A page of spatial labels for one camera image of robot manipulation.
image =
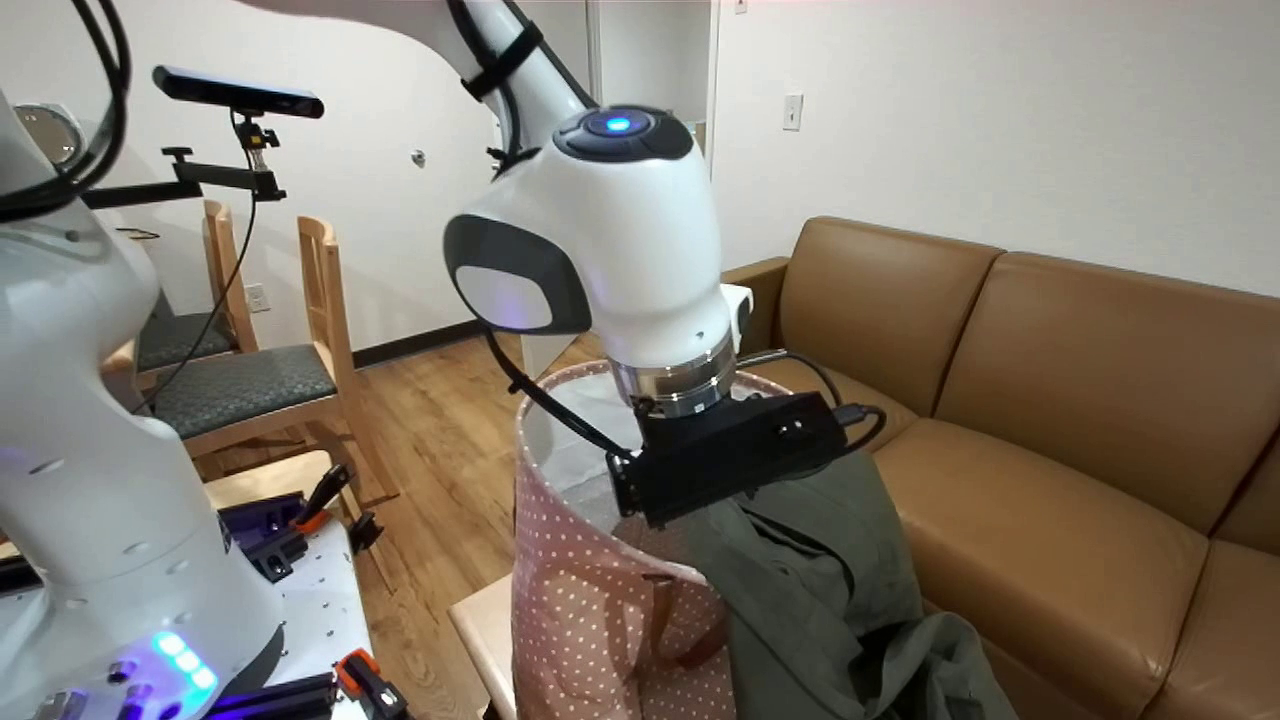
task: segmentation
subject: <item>wall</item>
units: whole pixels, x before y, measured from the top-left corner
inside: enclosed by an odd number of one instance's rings
[[[532,0],[561,55],[585,65],[581,0]],[[301,338],[301,277],[293,217],[327,217],[343,244],[343,286],[351,342],[373,346],[400,337],[468,318],[446,259],[446,218],[487,184],[484,147],[493,115],[458,89],[446,61],[420,43],[343,24],[297,20],[236,0],[119,0],[138,53],[133,127],[110,184],[167,181],[162,143],[192,143],[198,159],[243,163],[219,109],[172,105],[149,79],[153,65],[201,68],[210,77],[303,89],[325,96],[325,118],[268,115],[281,131],[268,163],[289,187],[286,202],[261,202],[249,284],[265,292],[256,326],[268,342]],[[83,131],[104,109],[104,79],[74,5],[8,0],[0,11],[0,89],[8,99],[61,99]],[[242,191],[213,191],[249,218]],[[149,244],[181,311],[210,306],[201,202],[149,202],[102,213],[110,226],[156,226]]]
[[[1280,295],[1274,0],[719,0],[716,40],[733,259],[838,213]]]
[[[641,99],[708,118],[714,0],[594,0],[600,105]]]

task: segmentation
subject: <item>pink bag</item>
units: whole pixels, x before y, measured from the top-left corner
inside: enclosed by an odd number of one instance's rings
[[[597,426],[605,420],[605,431],[624,439],[621,423],[629,423],[629,409],[615,401],[605,363],[568,369],[546,381],[546,387]],[[727,620],[716,591],[698,567],[650,555],[607,530],[612,487],[605,454],[565,431],[568,426],[537,404],[521,409],[524,454],[517,467],[514,584],[521,716],[737,716]],[[573,467],[557,451],[578,458],[600,454],[600,467]]]

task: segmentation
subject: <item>chair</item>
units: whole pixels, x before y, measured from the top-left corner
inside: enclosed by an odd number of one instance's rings
[[[223,353],[256,353],[254,311],[249,311],[243,279],[236,272],[231,213],[215,200],[206,200],[206,259],[210,259],[210,292],[213,295],[230,292],[219,318],[210,325],[213,311],[177,317],[162,295],[162,305],[153,306],[133,346],[141,387],[156,382],[156,374],[181,363],[184,354],[210,361]]]
[[[356,487],[369,480],[389,487],[360,500],[373,506],[396,500],[400,487],[360,434],[338,233],[314,217],[297,226],[314,338],[189,363],[153,394],[153,413],[184,434],[198,462],[281,434],[293,439],[293,451],[325,449],[348,462]]]

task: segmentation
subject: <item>gray cloth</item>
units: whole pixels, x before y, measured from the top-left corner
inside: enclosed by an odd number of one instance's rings
[[[865,451],[671,524],[727,605],[745,720],[1003,720],[979,634],[923,611],[896,506]]]

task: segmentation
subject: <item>wooden floor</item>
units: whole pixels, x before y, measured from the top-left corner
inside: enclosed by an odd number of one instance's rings
[[[447,620],[514,572],[517,404],[484,338],[360,369],[369,434],[405,487],[376,506],[394,588],[360,559],[373,648],[420,720],[476,720],[484,684]]]

